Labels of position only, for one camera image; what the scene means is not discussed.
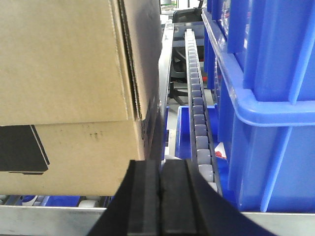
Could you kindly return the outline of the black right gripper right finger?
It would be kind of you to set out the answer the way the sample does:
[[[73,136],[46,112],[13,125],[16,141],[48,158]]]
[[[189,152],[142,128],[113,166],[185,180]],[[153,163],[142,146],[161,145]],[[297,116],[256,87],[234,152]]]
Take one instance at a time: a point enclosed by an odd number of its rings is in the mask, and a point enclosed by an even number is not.
[[[190,161],[167,160],[161,171],[164,236],[271,236],[221,197]]]

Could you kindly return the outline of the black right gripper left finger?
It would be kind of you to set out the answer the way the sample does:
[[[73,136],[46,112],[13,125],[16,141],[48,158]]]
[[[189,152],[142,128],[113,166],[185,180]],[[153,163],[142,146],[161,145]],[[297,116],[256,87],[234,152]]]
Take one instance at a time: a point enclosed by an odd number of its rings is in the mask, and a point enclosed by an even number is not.
[[[87,235],[159,235],[159,178],[156,161],[130,161],[114,199]]]

